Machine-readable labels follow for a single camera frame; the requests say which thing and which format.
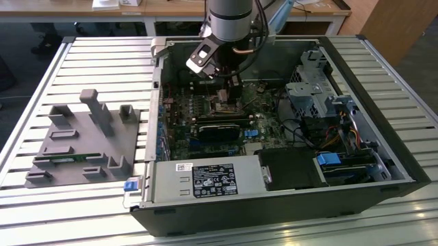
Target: copper pipe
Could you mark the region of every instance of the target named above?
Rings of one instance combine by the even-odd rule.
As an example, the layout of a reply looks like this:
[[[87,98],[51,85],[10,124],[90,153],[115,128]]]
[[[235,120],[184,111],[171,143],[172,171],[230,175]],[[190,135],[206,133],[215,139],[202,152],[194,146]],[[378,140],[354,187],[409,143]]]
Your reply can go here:
[[[253,50],[239,50],[238,48],[233,47],[233,52],[237,53],[238,55],[251,55],[254,53]]]

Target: blue latch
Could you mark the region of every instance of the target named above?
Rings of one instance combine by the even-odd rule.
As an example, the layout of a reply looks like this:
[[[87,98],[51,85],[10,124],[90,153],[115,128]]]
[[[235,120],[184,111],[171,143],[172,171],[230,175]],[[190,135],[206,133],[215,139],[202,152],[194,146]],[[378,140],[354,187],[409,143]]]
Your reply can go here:
[[[337,153],[321,153],[317,156],[319,165],[338,165],[341,164],[341,159]]]
[[[139,190],[139,181],[126,181],[123,190],[128,191],[138,191]]]

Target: power supply label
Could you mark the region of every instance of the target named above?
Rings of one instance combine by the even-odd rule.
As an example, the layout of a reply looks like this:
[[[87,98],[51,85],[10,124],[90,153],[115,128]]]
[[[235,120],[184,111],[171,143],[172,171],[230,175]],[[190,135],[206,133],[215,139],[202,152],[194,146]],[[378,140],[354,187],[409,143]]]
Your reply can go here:
[[[238,194],[233,164],[192,167],[191,173],[195,198]]]

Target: white box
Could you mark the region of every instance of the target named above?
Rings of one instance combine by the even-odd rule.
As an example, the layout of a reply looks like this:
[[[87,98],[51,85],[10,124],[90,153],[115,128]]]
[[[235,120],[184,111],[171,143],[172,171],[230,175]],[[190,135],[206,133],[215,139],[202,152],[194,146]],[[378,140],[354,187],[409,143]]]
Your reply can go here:
[[[120,9],[118,0],[94,0],[94,11]]]
[[[120,5],[126,5],[126,6],[139,6],[142,0],[119,0]]]

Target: person's leg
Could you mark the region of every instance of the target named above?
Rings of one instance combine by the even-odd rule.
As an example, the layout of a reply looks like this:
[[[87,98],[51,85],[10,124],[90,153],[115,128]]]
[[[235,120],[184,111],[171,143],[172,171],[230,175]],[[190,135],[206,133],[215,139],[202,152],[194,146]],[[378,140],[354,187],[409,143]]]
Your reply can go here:
[[[39,46],[32,47],[31,52],[35,55],[51,54],[60,46],[63,37],[58,35],[54,23],[31,23],[35,32],[44,33],[43,41]]]
[[[115,36],[115,32],[111,28],[110,22],[96,22],[95,26],[98,29],[99,36]]]

